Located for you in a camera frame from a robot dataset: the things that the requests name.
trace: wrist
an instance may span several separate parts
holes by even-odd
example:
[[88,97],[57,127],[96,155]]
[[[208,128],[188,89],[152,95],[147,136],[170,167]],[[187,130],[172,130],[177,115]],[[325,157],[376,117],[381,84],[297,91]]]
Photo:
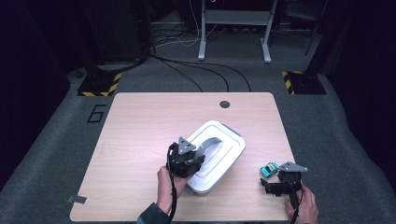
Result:
[[161,208],[165,212],[165,214],[169,214],[172,208],[172,197],[167,199],[159,198],[157,200],[157,206]]

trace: wooden table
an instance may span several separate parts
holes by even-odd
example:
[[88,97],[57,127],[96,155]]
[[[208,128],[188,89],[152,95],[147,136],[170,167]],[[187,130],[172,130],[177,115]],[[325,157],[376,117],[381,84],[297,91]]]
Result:
[[184,193],[174,221],[287,220],[289,196],[267,195],[260,184],[266,163],[294,161],[274,96],[266,92],[117,94],[78,192],[87,200],[74,204],[70,218],[136,221],[157,200],[168,147],[209,120],[240,133],[246,149],[205,197]]

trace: finger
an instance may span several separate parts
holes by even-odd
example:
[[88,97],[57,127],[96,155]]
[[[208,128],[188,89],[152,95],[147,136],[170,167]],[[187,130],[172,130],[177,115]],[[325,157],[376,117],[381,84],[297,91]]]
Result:
[[312,193],[311,189],[303,185],[305,201],[308,203],[316,204],[315,194]]
[[286,213],[289,216],[292,216],[294,214],[294,208],[293,208],[293,206],[291,205],[290,202],[286,202],[286,208],[285,209],[286,209]]
[[162,175],[164,172],[167,172],[166,167],[162,166],[160,170],[158,170],[157,175]]
[[302,197],[303,197],[303,190],[300,189],[299,191],[297,191],[296,195],[297,195],[297,200],[298,200],[298,203],[299,203],[301,201]]
[[187,181],[189,181],[194,175],[189,175],[186,177]]

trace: black cable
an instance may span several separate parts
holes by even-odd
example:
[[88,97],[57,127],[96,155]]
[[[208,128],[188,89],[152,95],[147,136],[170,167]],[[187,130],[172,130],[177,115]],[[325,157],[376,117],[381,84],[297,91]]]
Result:
[[155,44],[156,47],[159,47],[161,45],[167,44],[168,40],[170,40],[170,39],[178,40],[179,42],[190,41],[190,40],[183,40],[183,38],[188,37],[188,36],[189,35],[185,35],[185,34],[182,34],[182,35],[167,35],[167,36],[164,36],[164,37],[161,37],[161,38],[157,38],[155,40],[154,44]]
[[176,30],[172,30],[172,29],[158,29],[158,30],[154,30],[153,33],[155,40],[154,40],[154,44],[155,45],[161,45],[163,43],[166,43],[169,39],[182,39],[184,37],[189,36],[189,34],[185,33],[185,32],[180,32],[178,34],[173,34],[173,35],[168,35],[167,32],[175,32]]
[[171,60],[171,59],[165,59],[165,58],[162,58],[162,57],[153,55],[153,54],[151,54],[151,53],[150,53],[148,56],[150,56],[150,57],[152,57],[152,58],[155,58],[155,59],[158,59],[158,60],[163,60],[163,61],[170,62],[170,63],[179,63],[179,64],[183,64],[183,65],[186,65],[186,66],[187,66],[187,64],[190,63],[190,64],[205,64],[205,65],[220,66],[220,67],[228,68],[228,69],[230,69],[230,70],[235,71],[235,73],[237,73],[238,75],[240,75],[240,76],[245,80],[245,82],[247,83],[247,87],[248,87],[249,91],[251,91],[250,84],[248,83],[247,78],[246,78],[241,72],[239,72],[238,70],[236,70],[236,69],[234,69],[234,68],[232,68],[232,67],[230,67],[230,66],[228,66],[228,65],[219,64],[219,63],[194,63],[194,62],[176,61],[176,60]]
[[[286,179],[286,178],[283,178],[281,181],[286,181],[286,182],[290,185],[292,196],[293,196],[293,197],[296,197],[296,198],[298,199],[298,197],[297,197],[297,192],[295,191],[293,185],[289,182],[289,180]],[[298,216],[298,213],[299,213],[300,203],[301,203],[301,201],[303,200],[303,196],[304,196],[304,192],[303,192],[302,189],[301,189],[301,191],[302,191],[301,199],[300,199],[299,202],[297,201],[297,206],[296,206],[296,208],[294,209],[293,218],[291,219],[290,224],[294,224],[294,223],[296,222],[296,219],[297,219],[297,216]]]
[[198,89],[201,92],[204,92],[202,90],[202,88],[198,85],[198,83],[196,81],[194,81],[191,77],[187,76],[186,74],[182,73],[180,70],[176,69],[174,66],[170,65],[169,63],[166,63],[163,60],[160,60],[161,62],[163,62],[164,64],[168,65],[170,68],[174,69],[175,71],[177,71],[181,76],[183,76],[184,78],[186,78],[188,81],[192,82],[196,87],[198,87]]
[[227,79],[225,79],[225,77],[222,76],[220,73],[215,72],[215,71],[213,71],[213,70],[211,70],[211,69],[208,69],[208,68],[203,68],[203,67],[194,66],[194,65],[190,65],[190,64],[185,64],[185,63],[178,63],[178,64],[184,65],[184,66],[188,66],[188,67],[193,67],[193,68],[199,68],[199,69],[206,70],[206,71],[208,71],[208,72],[211,72],[211,73],[214,73],[214,74],[218,75],[219,77],[221,77],[221,78],[224,80],[225,85],[226,85],[227,92],[230,91],[230,85],[228,84]]
[[219,32],[218,31],[214,31],[214,32],[210,32],[210,34],[206,36],[206,39],[208,39],[208,40],[216,40],[218,37],[219,37]]
[[152,57],[152,58],[155,58],[155,59],[157,59],[157,60],[160,60],[160,61],[162,61],[162,62],[177,63],[177,64],[180,64],[180,65],[184,65],[184,66],[188,66],[188,67],[194,67],[194,68],[206,70],[206,71],[208,71],[208,72],[212,72],[212,73],[218,75],[219,77],[221,77],[221,78],[224,80],[225,85],[226,85],[227,92],[230,91],[230,86],[229,86],[229,84],[228,84],[227,79],[225,79],[225,77],[222,76],[222,75],[221,75],[220,73],[218,73],[218,72],[215,72],[215,71],[210,70],[210,69],[207,69],[207,68],[199,67],[199,66],[194,66],[194,65],[190,65],[190,64],[184,64],[184,62],[179,62],[179,61],[175,61],[175,60],[165,59],[165,58],[162,58],[162,57],[158,57],[158,56],[156,56],[156,55],[153,55],[153,54],[149,54],[148,56],[150,56],[150,57]]
[[173,174],[171,171],[171,166],[170,166],[170,161],[169,161],[170,151],[171,151],[171,148],[168,148],[167,163],[166,163],[166,165],[168,166],[167,168],[168,168],[169,177],[171,179],[171,184],[172,184],[172,210],[171,210],[171,214],[169,215],[168,224],[170,224],[172,222],[172,219],[175,216],[175,212],[176,212],[176,208],[177,208],[177,190],[175,187],[175,174]]

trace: sleeve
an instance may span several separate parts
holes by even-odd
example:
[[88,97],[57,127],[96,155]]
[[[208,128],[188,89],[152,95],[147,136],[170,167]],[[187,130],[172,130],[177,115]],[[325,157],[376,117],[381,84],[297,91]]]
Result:
[[137,219],[137,224],[166,224],[169,216],[157,206],[152,203]]

